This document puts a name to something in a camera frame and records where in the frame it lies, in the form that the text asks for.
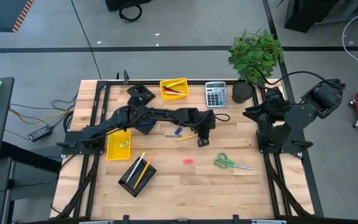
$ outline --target power adapter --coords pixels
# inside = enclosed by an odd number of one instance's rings
[[[28,137],[32,142],[35,142],[51,134],[52,134],[52,129],[50,128],[50,126],[44,126],[34,131],[33,133],[29,134]]]

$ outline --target concrete floor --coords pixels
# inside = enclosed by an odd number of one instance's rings
[[[341,45],[345,23],[312,27],[307,34],[286,30],[283,23],[287,2],[276,8],[279,1],[269,3],[283,46]],[[153,0],[143,6],[142,18],[131,24],[108,12],[103,0],[74,0],[74,3],[93,47],[231,45],[233,37],[244,29],[269,30],[262,1]],[[347,36],[347,43],[351,40],[358,46],[358,21],[348,28]],[[49,47],[87,47],[70,0],[36,0],[18,33],[0,33],[0,48]],[[358,129],[352,128],[355,114],[346,106],[358,92],[358,62],[345,52],[285,52],[285,56],[289,72],[309,70],[347,83],[341,107],[330,117],[317,119],[308,126],[305,136],[314,142],[310,156],[324,215],[358,219]],[[95,57],[105,79],[115,78],[124,69],[132,79],[237,77],[227,63],[225,51],[97,52]],[[0,54],[0,77],[6,76],[16,79],[13,103],[40,107],[50,106],[52,100],[72,99],[82,79],[98,79],[88,52]],[[281,76],[278,68],[274,76]],[[307,75],[293,76],[295,98],[300,100],[317,82]],[[38,118],[52,113],[15,109]],[[23,124],[10,114],[6,128],[27,135],[41,126]],[[25,149],[52,146],[63,138],[61,126],[49,138],[35,143],[9,133],[4,135],[5,141]],[[50,179],[48,174],[42,177],[45,182]],[[14,218],[20,222],[48,218],[55,184],[48,187],[51,191],[41,199],[18,201]]]

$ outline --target red eraser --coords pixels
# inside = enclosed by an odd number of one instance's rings
[[[183,160],[183,164],[192,164],[192,163],[194,163],[193,159],[184,159]]]

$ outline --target yellow pencil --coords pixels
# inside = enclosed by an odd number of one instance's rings
[[[137,185],[139,184],[140,180],[142,180],[143,175],[146,173],[146,170],[148,168],[148,166],[150,165],[150,163],[152,162],[153,157],[151,156],[149,161],[147,162],[146,166],[144,167],[142,174],[140,175],[139,179],[137,179],[137,182],[135,184],[134,190],[136,189]]]
[[[173,87],[173,86],[175,86],[175,85],[184,83],[185,81],[186,81],[186,80],[182,80],[182,81],[179,81],[179,82],[175,82],[175,83],[172,83],[172,84],[167,85],[166,87],[167,87],[167,88],[170,88],[170,87]]]
[[[194,134],[192,136],[187,136],[187,137],[184,137],[184,138],[180,138],[180,139],[177,139],[177,141],[183,141],[183,140],[186,140],[186,139],[189,139],[189,138],[193,138],[193,137],[196,137],[197,135]]]

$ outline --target yellow basket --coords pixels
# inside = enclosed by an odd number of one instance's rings
[[[128,141],[129,145],[120,147],[124,142]],[[107,156],[108,161],[124,160],[131,158],[131,131],[123,130],[112,133],[107,138]]]
[[[170,87],[172,90],[176,90],[180,93],[184,93],[184,95],[169,95],[169,94],[165,94],[164,93],[164,86],[170,85],[170,84],[174,84],[180,81],[183,81],[183,83],[174,85],[172,87]],[[160,81],[160,89],[161,89],[161,97],[164,100],[177,100],[177,99],[183,99],[186,98],[189,95],[189,87],[187,85],[187,79],[186,78],[176,78],[173,80],[163,80]]]

